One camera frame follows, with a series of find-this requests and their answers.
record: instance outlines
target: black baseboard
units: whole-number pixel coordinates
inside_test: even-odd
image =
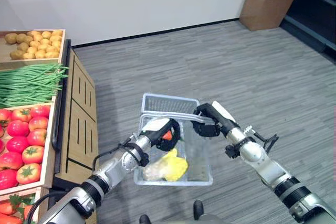
[[[99,45],[99,44],[110,43],[110,42],[116,42],[116,41],[121,41],[121,40],[126,40],[126,39],[136,39],[136,38],[152,36],[152,35],[157,35],[157,34],[166,34],[166,33],[171,33],[173,31],[186,30],[186,29],[191,29],[191,28],[196,28],[196,27],[201,27],[201,26],[209,26],[209,25],[215,25],[215,24],[226,23],[226,22],[237,21],[237,20],[239,20],[239,18],[220,20],[220,21],[215,21],[215,22],[210,22],[210,23],[205,23],[205,24],[199,24],[199,25],[193,25],[193,26],[185,26],[185,27],[174,28],[174,29],[169,29],[169,30],[164,30],[164,31],[155,31],[153,33],[139,34],[139,35],[127,36],[127,37],[116,38],[116,39],[101,40],[101,41],[96,41],[96,42],[79,44],[79,45],[75,45],[75,46],[72,46],[72,47],[73,48],[88,47],[88,46]]]

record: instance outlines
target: carrot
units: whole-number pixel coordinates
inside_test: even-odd
[[[32,207],[33,207],[32,205],[29,205],[29,206],[25,207],[25,211],[24,211],[25,220],[27,219],[29,211],[31,210]]]

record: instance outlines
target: orange object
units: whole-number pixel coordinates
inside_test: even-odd
[[[162,138],[165,139],[165,140],[170,141],[170,140],[173,139],[173,134],[172,134],[171,131],[167,131],[166,134],[164,134]]]
[[[13,209],[13,206],[9,201],[0,203],[0,214],[12,215],[15,213],[16,213],[16,210]]]
[[[32,207],[33,207],[32,205],[25,207],[25,211],[24,211],[25,220],[27,219],[29,211],[31,210]]]
[[[22,220],[14,216],[0,214],[0,223],[1,224],[22,224]]]

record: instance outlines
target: wooden cabinet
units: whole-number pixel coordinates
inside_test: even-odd
[[[95,85],[70,49],[60,172],[55,176],[81,184],[98,155]]]

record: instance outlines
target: black cable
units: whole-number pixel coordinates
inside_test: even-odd
[[[35,210],[38,208],[38,206],[42,203],[43,200],[45,200],[46,198],[48,197],[54,197],[54,196],[57,196],[57,195],[65,195],[67,194],[66,191],[52,191],[46,195],[43,195],[41,198],[39,198],[32,206],[32,208],[30,209],[29,213],[28,213],[28,216],[27,216],[27,224],[32,224],[31,220],[33,218],[33,215],[34,215],[34,212]]]
[[[95,171],[95,169],[96,169],[96,163],[97,163],[97,160],[98,160],[99,158],[101,158],[102,156],[108,155],[108,154],[112,154],[113,152],[117,151],[121,146],[125,145],[126,143],[128,143],[128,142],[130,142],[130,141],[131,141],[131,139],[128,138],[128,139],[126,139],[122,144],[119,143],[117,147],[115,147],[115,148],[113,148],[113,149],[111,149],[111,150],[109,150],[109,151],[107,151],[107,152],[103,152],[103,153],[97,155],[97,156],[93,159],[93,161],[92,161],[92,171],[93,171],[93,172]]]

